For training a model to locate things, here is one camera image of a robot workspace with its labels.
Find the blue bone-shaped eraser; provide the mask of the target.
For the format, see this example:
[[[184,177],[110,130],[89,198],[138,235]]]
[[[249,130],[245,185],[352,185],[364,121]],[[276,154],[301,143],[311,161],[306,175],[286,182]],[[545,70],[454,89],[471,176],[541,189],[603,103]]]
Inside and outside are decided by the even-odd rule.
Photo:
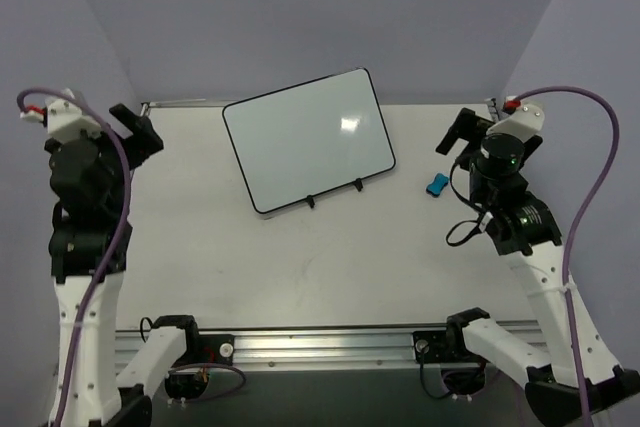
[[[437,173],[433,180],[426,186],[425,192],[434,197],[440,197],[449,184],[449,177],[443,173]]]

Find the white whiteboard black frame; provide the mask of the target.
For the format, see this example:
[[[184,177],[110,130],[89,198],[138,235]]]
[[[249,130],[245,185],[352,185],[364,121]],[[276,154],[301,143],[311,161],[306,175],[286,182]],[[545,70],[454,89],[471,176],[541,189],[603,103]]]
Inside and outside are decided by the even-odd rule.
[[[255,212],[315,204],[393,170],[369,71],[356,68],[233,102],[222,119]]]

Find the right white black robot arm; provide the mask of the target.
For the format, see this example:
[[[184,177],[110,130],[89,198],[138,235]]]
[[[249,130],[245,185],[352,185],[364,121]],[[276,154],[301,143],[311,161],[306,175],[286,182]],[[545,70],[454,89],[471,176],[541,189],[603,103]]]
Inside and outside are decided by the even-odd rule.
[[[543,113],[521,107],[493,122],[460,110],[436,150],[466,142],[456,166],[468,172],[464,203],[478,215],[471,233],[489,236],[518,279],[546,348],[540,351],[473,308],[448,317],[444,347],[457,360],[480,357],[523,388],[545,426],[566,426],[639,392],[639,374],[621,366],[605,345],[571,278],[562,270],[564,245],[548,206],[520,170],[541,145]]]

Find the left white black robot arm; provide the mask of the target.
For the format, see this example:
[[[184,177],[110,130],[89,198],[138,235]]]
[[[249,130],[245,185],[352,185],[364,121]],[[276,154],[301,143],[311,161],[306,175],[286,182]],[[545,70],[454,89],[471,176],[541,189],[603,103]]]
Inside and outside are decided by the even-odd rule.
[[[193,316],[161,316],[129,364],[115,370],[132,173],[164,144],[148,118],[122,104],[110,113],[129,137],[70,97],[49,100],[45,109],[50,187],[58,199],[49,241],[60,326],[51,426],[148,426],[152,398],[169,371],[194,364],[202,352]]]

